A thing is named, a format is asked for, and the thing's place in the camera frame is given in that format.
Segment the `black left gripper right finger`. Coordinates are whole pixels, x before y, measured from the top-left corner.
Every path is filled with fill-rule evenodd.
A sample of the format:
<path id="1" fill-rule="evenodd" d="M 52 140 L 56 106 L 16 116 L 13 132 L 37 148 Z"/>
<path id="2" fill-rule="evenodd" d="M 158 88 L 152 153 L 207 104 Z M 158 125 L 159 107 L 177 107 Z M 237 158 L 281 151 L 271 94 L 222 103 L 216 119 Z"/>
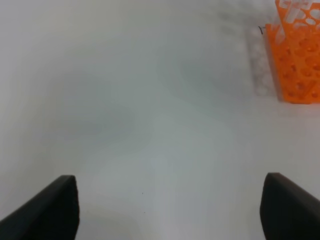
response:
<path id="1" fill-rule="evenodd" d="M 267 240 L 320 238 L 320 201 L 280 173 L 266 175 L 259 214 Z"/>

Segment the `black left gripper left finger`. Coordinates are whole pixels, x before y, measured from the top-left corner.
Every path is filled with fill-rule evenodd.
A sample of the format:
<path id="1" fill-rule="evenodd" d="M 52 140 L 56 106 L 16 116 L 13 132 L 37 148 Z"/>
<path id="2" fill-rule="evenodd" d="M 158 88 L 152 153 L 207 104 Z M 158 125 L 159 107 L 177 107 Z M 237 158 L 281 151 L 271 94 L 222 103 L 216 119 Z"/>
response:
<path id="1" fill-rule="evenodd" d="M 74 240 L 80 205 L 74 175 L 61 175 L 0 221 L 2 240 Z"/>

